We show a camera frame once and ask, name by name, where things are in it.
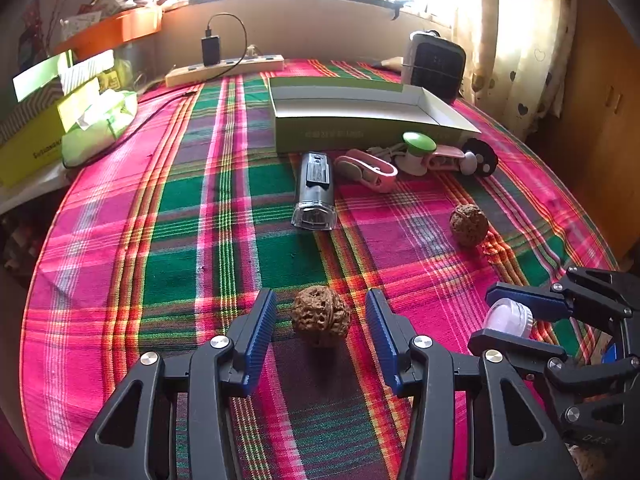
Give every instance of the orange shelf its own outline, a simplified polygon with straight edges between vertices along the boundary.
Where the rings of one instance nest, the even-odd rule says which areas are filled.
[[[84,61],[127,41],[158,32],[162,26],[162,8],[139,7],[110,16],[72,36],[55,47],[59,54],[73,50],[78,61]]]

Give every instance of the striped tablecloth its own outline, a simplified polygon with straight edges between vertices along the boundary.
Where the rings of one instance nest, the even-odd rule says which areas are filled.
[[[397,81],[364,64],[294,60],[286,75]],[[278,295],[278,320],[257,391],[233,403],[236,444],[249,479],[395,478],[410,414],[384,386],[364,317],[368,288],[451,351],[465,351],[497,280],[542,285],[570,264],[613,268],[606,244],[568,191],[498,124],[455,108],[500,158],[490,178],[402,174],[393,194],[341,182],[338,226],[290,225],[299,156],[273,150],[267,75],[225,78],[148,94],[129,142],[85,169],[53,222],[34,274],[22,330],[20,384],[34,456],[53,479],[127,369],[145,351],[196,348],[252,305]],[[490,221],[462,250],[452,209],[476,203]],[[355,311],[346,344],[311,352],[289,311],[315,283]],[[599,333],[575,321],[533,335],[588,360]],[[466,456],[456,403],[454,477]],[[187,474],[184,428],[178,468]]]

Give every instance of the black portable speaker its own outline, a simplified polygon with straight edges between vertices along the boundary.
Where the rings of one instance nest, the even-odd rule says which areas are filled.
[[[431,30],[417,30],[409,36],[409,47],[402,60],[402,83],[421,86],[444,102],[458,97],[465,71],[464,49]]]

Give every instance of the curtain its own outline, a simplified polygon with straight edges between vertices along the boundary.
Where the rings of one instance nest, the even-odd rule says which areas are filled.
[[[562,102],[576,0],[459,0],[452,40],[466,51],[466,100],[520,139]]]

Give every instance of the white power strip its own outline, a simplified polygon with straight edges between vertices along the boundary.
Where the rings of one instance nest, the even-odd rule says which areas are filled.
[[[217,65],[204,66],[202,63],[183,66],[171,70],[164,82],[168,87],[206,81],[219,76],[230,66],[238,62],[237,59],[223,59]],[[251,74],[256,72],[277,72],[284,68],[284,58],[280,54],[273,56],[258,56],[253,59],[243,59],[238,66],[233,67],[225,75]]]

